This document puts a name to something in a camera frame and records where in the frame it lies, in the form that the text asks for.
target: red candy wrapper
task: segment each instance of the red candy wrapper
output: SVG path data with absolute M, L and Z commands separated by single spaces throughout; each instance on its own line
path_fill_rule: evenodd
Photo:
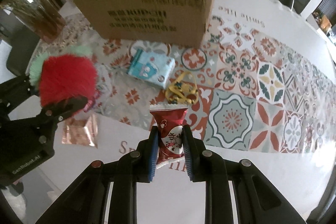
M 187 111 L 187 105 L 150 106 L 149 112 L 154 116 L 161 137 L 159 138 L 159 157 L 156 168 L 184 158 L 182 125 Z

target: red fluffy object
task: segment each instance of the red fluffy object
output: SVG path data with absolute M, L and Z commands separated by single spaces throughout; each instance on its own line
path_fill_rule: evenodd
M 87 57 L 71 54 L 51 56 L 44 61 L 39 85 L 41 106 L 85 96 L 93 99 L 96 69 Z

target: patterned tablecloth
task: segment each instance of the patterned tablecloth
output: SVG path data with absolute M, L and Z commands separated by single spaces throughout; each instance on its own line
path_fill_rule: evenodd
M 335 147 L 335 85 L 309 60 L 245 22 L 213 15 L 200 49 L 159 42 L 102 39 L 82 14 L 66 18 L 62 34 L 36 53 L 89 44 L 99 78 L 93 109 L 149 130 L 149 105 L 162 90 L 125 72 L 138 48 L 173 57 L 171 81 L 191 71 L 199 101 L 186 122 L 204 143 L 269 153 L 308 153 Z

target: yellow strap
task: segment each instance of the yellow strap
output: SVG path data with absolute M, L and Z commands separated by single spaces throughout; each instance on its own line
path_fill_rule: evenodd
M 190 85 L 183 82 L 183 79 L 191 75 L 194 80 L 194 85 Z M 187 98 L 188 95 L 193 94 L 196 96 L 195 100 Z M 173 102 L 176 104 L 195 104 L 198 102 L 198 90 L 196 79 L 190 71 L 185 71 L 182 73 L 173 83 L 169 85 L 165 93 L 168 102 Z

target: gold foil packet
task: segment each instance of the gold foil packet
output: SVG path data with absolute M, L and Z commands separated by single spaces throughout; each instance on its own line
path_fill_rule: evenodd
M 76 120 L 70 117 L 65 120 L 63 127 L 63 144 L 80 144 L 85 146 L 97 145 L 98 125 L 97 116 L 90 114 L 88 119 Z

